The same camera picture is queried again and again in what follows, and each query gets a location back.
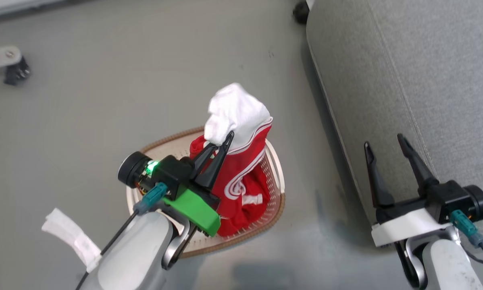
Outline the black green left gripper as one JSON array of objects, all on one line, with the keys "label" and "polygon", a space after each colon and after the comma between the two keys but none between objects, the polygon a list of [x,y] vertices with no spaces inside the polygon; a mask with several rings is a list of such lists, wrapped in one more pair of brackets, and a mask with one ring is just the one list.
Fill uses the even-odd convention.
[{"label": "black green left gripper", "polygon": [[219,198],[211,191],[234,136],[230,131],[221,145],[208,144],[193,159],[169,155],[157,161],[139,151],[129,155],[120,165],[118,180],[144,193],[133,211],[143,215],[162,202],[214,237],[221,218],[217,213]]}]

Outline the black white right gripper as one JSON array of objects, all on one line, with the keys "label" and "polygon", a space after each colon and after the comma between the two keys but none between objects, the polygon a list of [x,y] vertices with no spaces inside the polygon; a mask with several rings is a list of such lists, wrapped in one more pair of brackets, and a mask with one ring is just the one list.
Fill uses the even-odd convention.
[{"label": "black white right gripper", "polygon": [[372,229],[375,246],[445,229],[455,210],[462,211],[472,222],[483,220],[483,191],[478,186],[462,187],[454,180],[440,184],[403,134],[398,134],[398,143],[410,163],[420,197],[395,203],[378,171],[370,143],[364,143],[372,203],[378,221]]}]

